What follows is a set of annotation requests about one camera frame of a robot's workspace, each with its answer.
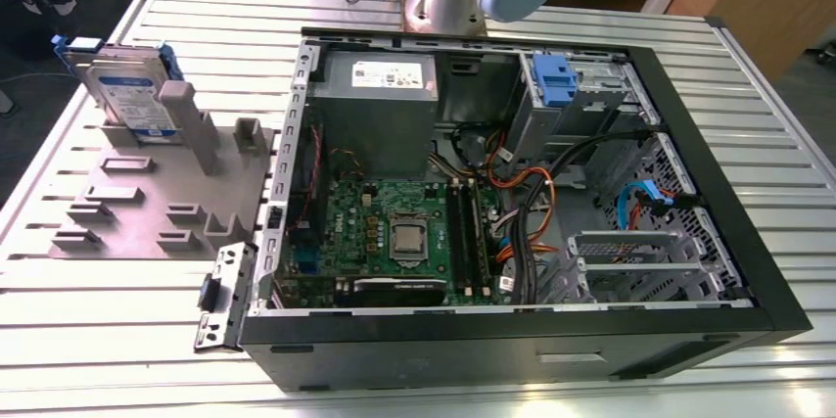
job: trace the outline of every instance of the floor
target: floor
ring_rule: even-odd
[[[81,34],[107,37],[131,0],[79,0],[73,12]],[[20,5],[0,5],[0,91],[16,103],[0,114],[0,207],[52,124],[72,95],[77,81],[63,76],[29,76],[4,83],[19,74],[63,72],[48,46],[51,33],[43,19]],[[823,67],[804,55],[779,81],[779,93],[793,109],[824,153],[836,161],[836,65]]]

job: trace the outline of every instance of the aluminum workbench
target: aluminum workbench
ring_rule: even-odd
[[[215,123],[255,116],[279,129],[299,29],[397,30],[400,23],[400,6],[387,2],[133,0],[109,39],[165,40]],[[555,8],[488,29],[491,36],[657,51],[815,329],[664,380],[285,395],[244,354],[192,353],[211,260],[45,255],[108,145],[96,128],[103,111],[80,88],[0,212],[0,410],[248,417],[836,415],[836,171],[728,32],[701,19]]]

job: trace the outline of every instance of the cable connector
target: cable connector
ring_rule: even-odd
[[[641,194],[639,195],[639,201],[641,201],[644,206],[663,210],[663,207],[672,208],[675,205],[673,198],[669,198],[663,194],[653,180],[640,180],[627,184],[617,194],[617,200],[615,202],[615,216],[617,220],[617,227],[621,230],[625,230],[629,225],[629,218],[627,217],[627,199],[629,198],[629,194],[633,190],[640,190]]]
[[[644,129],[636,129],[632,131],[636,140],[651,139],[657,133],[668,133],[668,127],[664,124],[652,125],[645,127]]]
[[[657,217],[665,215],[671,209],[693,209],[703,206],[703,198],[697,195],[676,193],[668,196],[668,199],[673,201],[671,204],[660,204],[659,200],[651,199],[645,194],[639,195],[641,205],[651,208],[651,215]]]

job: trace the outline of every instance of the wire bundle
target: wire bundle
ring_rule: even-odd
[[[359,178],[363,178],[363,176],[364,176],[364,174],[363,174],[363,166],[360,165],[360,162],[356,160],[356,155],[353,154],[353,151],[351,151],[348,149],[332,149],[331,152],[328,153],[328,155],[333,156],[337,153],[348,156],[352,159],[353,168],[355,168],[355,170],[341,171],[340,172],[340,179],[345,178],[349,175],[355,175]]]
[[[311,206],[311,200],[313,199],[313,193],[316,192],[316,183],[319,181],[319,170],[320,164],[323,161],[323,134],[321,130],[317,130],[316,127],[311,126],[311,134],[313,135],[313,141],[316,142],[316,155],[313,157],[313,169],[311,170],[311,181],[308,183],[308,194],[304,198],[304,206],[301,207],[301,212],[299,213],[299,218],[296,222],[289,227],[288,230],[299,227],[299,224],[304,220],[304,217],[308,213],[308,208]]]
[[[583,141],[573,144],[553,161],[548,169],[548,178],[541,177],[537,179],[535,186],[528,191],[525,200],[520,205],[517,215],[511,225],[511,250],[515,260],[515,273],[517,278],[515,280],[512,292],[513,302],[537,302],[537,268],[535,266],[533,249],[529,245],[529,234],[525,227],[525,221],[528,220],[531,207],[535,204],[537,195],[544,190],[544,186],[548,184],[549,188],[553,189],[553,184],[551,184],[553,176],[563,172],[563,170],[569,166],[569,164],[584,153],[587,149],[613,139],[644,139],[651,135],[652,131],[637,130],[600,134],[597,136],[584,139]]]
[[[465,179],[475,175],[472,171],[456,168],[453,164],[448,162],[447,159],[444,159],[444,157],[441,157],[441,155],[435,152],[429,153],[428,159],[429,163],[437,166],[439,170],[441,170],[441,172],[451,178]]]
[[[495,139],[495,134],[496,133],[493,133],[493,135],[491,135],[491,137],[488,138],[488,140],[485,142],[487,145],[489,145],[489,143]],[[519,185],[521,185],[523,182],[532,175],[539,174],[544,178],[543,181],[547,183],[547,186],[548,186],[547,215],[545,215],[544,220],[543,220],[543,222],[540,224],[540,227],[537,228],[535,233],[529,235],[529,244],[535,244],[537,242],[537,240],[540,239],[540,237],[543,237],[543,235],[547,233],[548,224],[551,222],[551,216],[553,214],[553,209],[555,209],[556,204],[557,204],[557,194],[556,194],[553,182],[551,181],[551,175],[548,173],[548,170],[545,168],[543,168],[541,166],[533,166],[533,167],[525,168],[509,180],[501,181],[499,178],[496,178],[496,175],[493,174],[493,160],[496,159],[496,155],[499,154],[499,149],[501,149],[501,147],[504,146],[504,143],[505,143],[505,134],[503,133],[500,135],[500,137],[499,137],[499,142],[496,144],[496,148],[491,152],[491,155],[489,155],[489,157],[487,158],[487,161],[485,161],[487,178],[488,178],[491,184],[496,188],[500,188],[500,189],[512,189],[512,188],[517,187]],[[532,246],[532,250],[541,251],[541,252],[556,252],[557,248],[533,245]],[[496,260],[499,262],[503,262],[503,261],[507,261],[512,256],[513,256],[513,250],[512,250],[511,245],[508,245],[499,252],[499,254],[496,255]]]

